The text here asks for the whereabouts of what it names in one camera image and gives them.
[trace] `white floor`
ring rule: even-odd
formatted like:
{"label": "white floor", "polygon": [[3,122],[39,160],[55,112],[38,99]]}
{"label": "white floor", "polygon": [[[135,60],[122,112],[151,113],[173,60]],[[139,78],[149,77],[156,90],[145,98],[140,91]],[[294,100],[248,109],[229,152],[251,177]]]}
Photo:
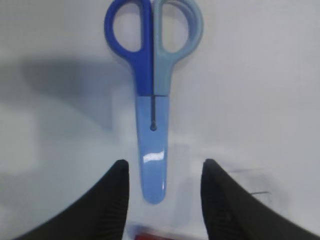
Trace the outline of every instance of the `white floor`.
{"label": "white floor", "polygon": [[[104,39],[111,0],[0,1],[0,239],[52,218],[118,159],[130,163],[124,239],[141,226],[206,239],[206,158],[320,235],[320,2],[197,2],[204,36],[173,75],[167,193],[153,206],[140,188],[133,76]],[[130,49],[135,12],[116,22]],[[186,21],[165,13],[176,48]]]}

